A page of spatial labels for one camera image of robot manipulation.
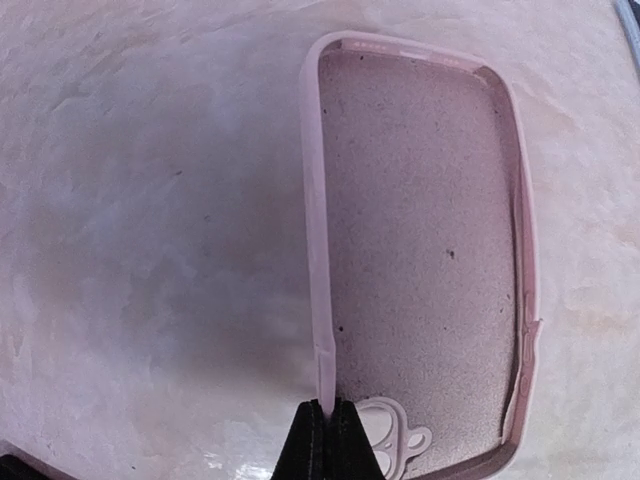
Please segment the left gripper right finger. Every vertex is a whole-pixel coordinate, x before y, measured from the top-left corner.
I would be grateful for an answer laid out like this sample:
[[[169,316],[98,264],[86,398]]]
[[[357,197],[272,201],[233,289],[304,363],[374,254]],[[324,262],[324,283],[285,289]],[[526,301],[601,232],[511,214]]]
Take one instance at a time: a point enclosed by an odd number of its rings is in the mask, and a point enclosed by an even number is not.
[[[383,480],[355,404],[337,399],[324,436],[324,478]]]

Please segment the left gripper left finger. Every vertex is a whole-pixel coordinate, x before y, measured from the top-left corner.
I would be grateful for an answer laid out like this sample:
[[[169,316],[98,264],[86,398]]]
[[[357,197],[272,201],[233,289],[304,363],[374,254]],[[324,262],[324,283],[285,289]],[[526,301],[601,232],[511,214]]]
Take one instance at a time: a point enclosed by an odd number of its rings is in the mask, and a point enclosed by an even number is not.
[[[317,400],[296,410],[271,480],[324,478],[325,416]]]

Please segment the pink clear phone case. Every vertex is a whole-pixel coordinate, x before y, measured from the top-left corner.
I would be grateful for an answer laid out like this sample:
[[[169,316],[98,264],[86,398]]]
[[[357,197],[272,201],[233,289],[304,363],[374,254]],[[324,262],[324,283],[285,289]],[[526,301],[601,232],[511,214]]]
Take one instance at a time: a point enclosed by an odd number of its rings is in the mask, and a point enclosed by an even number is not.
[[[342,31],[301,69],[318,403],[389,479],[486,479],[523,436],[540,322],[529,166],[484,60]]]

